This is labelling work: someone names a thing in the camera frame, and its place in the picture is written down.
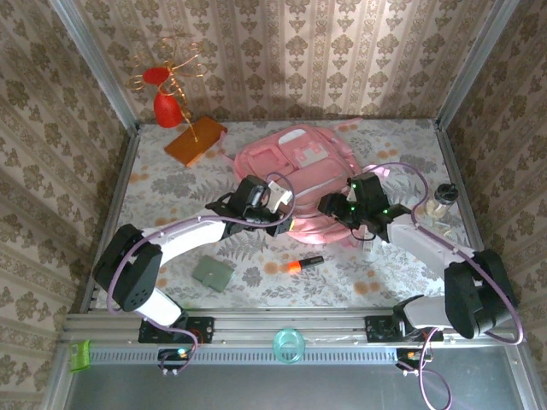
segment teal plastic cup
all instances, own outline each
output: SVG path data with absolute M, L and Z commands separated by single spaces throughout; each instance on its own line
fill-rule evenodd
M 299 331 L 283 329 L 273 338 L 273 354 L 282 363 L 296 363 L 306 350 L 306 342 Z

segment damask wallpaper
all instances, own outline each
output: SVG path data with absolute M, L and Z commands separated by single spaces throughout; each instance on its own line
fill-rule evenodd
M 547 1 L 521 1 L 449 127 L 547 387 Z
M 125 131 L 48 2 L 0 2 L 0 408 L 38 408 Z
M 198 42 L 196 117 L 435 117 L 494 0 L 77 0 L 120 84 Z M 142 67 L 132 57 L 142 56 Z M 151 121 L 155 91 L 128 91 Z

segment gold wire ornament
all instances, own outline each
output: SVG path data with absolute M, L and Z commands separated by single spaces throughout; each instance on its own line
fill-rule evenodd
M 181 68 L 187 66 L 190 62 L 193 62 L 196 58 L 198 58 L 201 51 L 203 50 L 203 47 L 202 45 L 200 45 L 200 43 L 196 42 L 187 44 L 185 48 L 188 50 L 191 56 L 187 58 L 184 62 L 180 64 L 175 64 L 175 57 L 179 48 L 176 41 L 178 37 L 180 36 L 166 36 L 161 38 L 157 42 L 157 47 L 162 54 L 171 55 L 170 59 L 165 60 L 162 65 L 157 66 L 164 67 L 168 70 L 168 77 L 161 84 L 157 85 L 157 88 L 158 92 L 163 96 L 173 96 L 179 100 L 180 112 L 182 113 L 182 117 L 186 121 L 186 123 L 188 123 L 192 135 L 194 136 L 194 140 L 197 142 L 197 135 L 194 127 L 191 124 L 191 114 L 186 107 L 188 105 L 188 100 L 186 99 L 186 94 L 184 92 L 182 82 L 179 81 L 177 77 L 202 78 L 209 71 L 209 68 L 202 63 L 197 63 L 190 73 L 179 71 Z M 139 55 L 133 56 L 128 63 L 128 66 L 131 68 L 137 68 L 141 65 L 142 58 Z M 146 83 L 146 81 L 144 81 L 143 74 L 137 74 L 129 78 L 126 86 L 131 91 L 140 91 L 143 90 L 146 84 L 150 83 Z

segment gray floor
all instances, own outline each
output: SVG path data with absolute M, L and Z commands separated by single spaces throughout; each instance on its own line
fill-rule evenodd
M 452 410 L 522 405 L 502 348 L 443 349 L 430 368 L 448 380 Z M 432 404 L 445 393 L 428 382 Z M 78 373 L 70 410 L 419 410 L 416 377 L 393 366 L 192 366 L 165 378 L 155 366 L 95 366 Z

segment wooden base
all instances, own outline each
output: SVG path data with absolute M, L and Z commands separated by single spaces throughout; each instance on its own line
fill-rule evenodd
M 197 141 L 191 129 L 188 128 L 165 147 L 165 152 L 187 167 L 196 163 L 199 157 L 219 140 L 223 131 L 228 131 L 225 126 L 209 117 L 200 118 L 192 126 L 196 132 Z

